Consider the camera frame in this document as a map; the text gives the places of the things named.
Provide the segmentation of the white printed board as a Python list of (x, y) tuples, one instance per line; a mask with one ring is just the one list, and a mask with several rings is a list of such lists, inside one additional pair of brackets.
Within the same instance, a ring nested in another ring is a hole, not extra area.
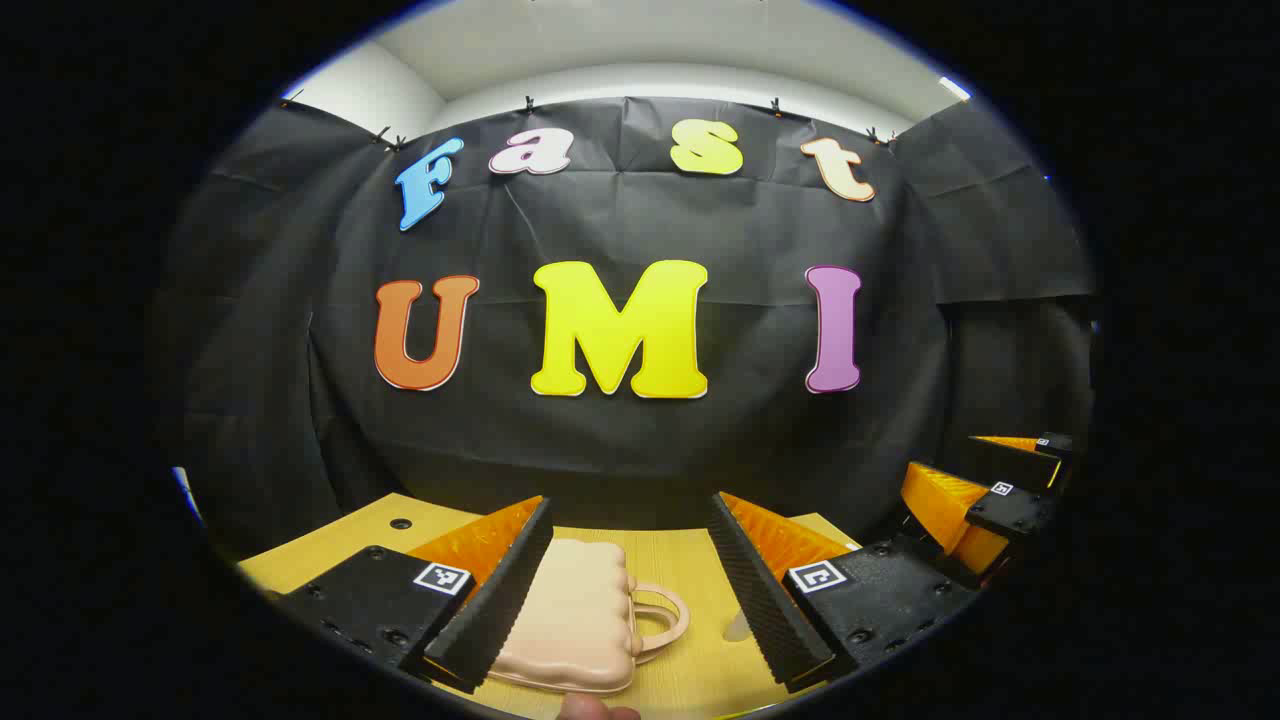
[(186, 501), (186, 506), (188, 507), (189, 512), (195, 518), (195, 521), (200, 527), (205, 527), (205, 520), (204, 520), (204, 516), (202, 516), (202, 514), (201, 514), (201, 511), (198, 509), (198, 503), (196, 502), (195, 492), (192, 491), (192, 487), (189, 484), (189, 478), (188, 478), (188, 474), (187, 474), (186, 469), (184, 468), (179, 468), (179, 466), (173, 466), (170, 469), (170, 471), (172, 471), (172, 474), (173, 474), (173, 477), (175, 479), (175, 483), (177, 483), (177, 486), (178, 486), (178, 488), (179, 488), (179, 491), (180, 491), (180, 493), (182, 493), (182, 496), (183, 496), (183, 498)]

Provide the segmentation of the pink hard-shell suitcase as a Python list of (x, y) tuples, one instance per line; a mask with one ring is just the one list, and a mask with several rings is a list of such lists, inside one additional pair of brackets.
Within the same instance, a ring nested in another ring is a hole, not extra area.
[(616, 694), (690, 621), (678, 594), (628, 573), (621, 546), (556, 538), (488, 675), (540, 691)]

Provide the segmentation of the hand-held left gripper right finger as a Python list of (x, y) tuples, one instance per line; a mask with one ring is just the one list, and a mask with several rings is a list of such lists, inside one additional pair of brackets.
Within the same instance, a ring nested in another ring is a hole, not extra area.
[(870, 673), (979, 597), (913, 539), (850, 550), (726, 492), (710, 497), (709, 533), (772, 676), (790, 692)]

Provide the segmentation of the black backdrop cloth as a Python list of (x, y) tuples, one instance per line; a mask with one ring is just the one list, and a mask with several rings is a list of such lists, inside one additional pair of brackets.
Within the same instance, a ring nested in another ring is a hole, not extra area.
[[(707, 269), (700, 398), (538, 395), (538, 269), (617, 307)], [(385, 150), (273, 109), (175, 224), (151, 320), (169, 464), (234, 559), (389, 493), (563, 527), (703, 527), (718, 489), (850, 536), (911, 460), (1083, 436), (1093, 264), (1020, 143), (957, 104), (890, 145), (675, 97), (483, 118)]]

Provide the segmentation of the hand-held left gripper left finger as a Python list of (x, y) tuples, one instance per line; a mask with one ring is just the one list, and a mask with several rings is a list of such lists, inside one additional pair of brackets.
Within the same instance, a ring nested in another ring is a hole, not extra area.
[(550, 543), (541, 496), (408, 552), (366, 544), (283, 596), (283, 610), (371, 662), (471, 693), (509, 637)]

